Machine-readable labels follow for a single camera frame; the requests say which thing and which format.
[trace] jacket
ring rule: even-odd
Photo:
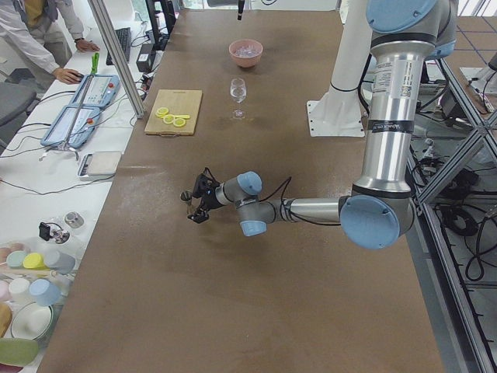
[[[58,12],[73,39],[83,37],[83,24],[76,16],[71,0],[47,0],[43,12],[55,22]],[[24,0],[0,0],[0,37],[8,37],[32,62],[52,73],[59,65],[52,53],[30,35],[26,25]]]

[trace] sleeve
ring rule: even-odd
[[[64,19],[65,26],[68,28],[69,33],[73,39],[83,37],[83,23],[75,13],[75,9],[71,2],[67,0],[56,0],[57,9]]]
[[[0,36],[7,36],[33,63],[52,73],[60,66],[43,45],[38,43],[14,9],[12,0],[0,0]]]

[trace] wine glass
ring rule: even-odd
[[[231,98],[238,104],[237,109],[233,110],[233,118],[245,118],[245,112],[242,110],[242,101],[247,97],[245,80],[242,78],[235,78],[231,80],[230,95]]]

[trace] pink bowl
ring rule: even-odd
[[[250,57],[243,57],[240,55],[236,55],[237,51],[240,50],[240,48],[248,48],[253,51],[255,51],[255,54],[251,55]],[[240,39],[236,40],[233,43],[230,44],[230,47],[228,50],[230,51],[231,59],[240,66],[241,68],[251,68],[252,66],[255,66],[261,61],[261,55],[262,55],[262,50],[264,48],[262,47],[262,44],[257,41],[257,40],[252,40],[252,39]]]

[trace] person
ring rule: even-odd
[[[0,0],[0,37],[19,55],[45,89],[57,79],[75,84],[82,75],[64,68],[72,53],[61,28],[58,13],[76,43],[78,51],[99,51],[83,38],[83,24],[72,0]]]

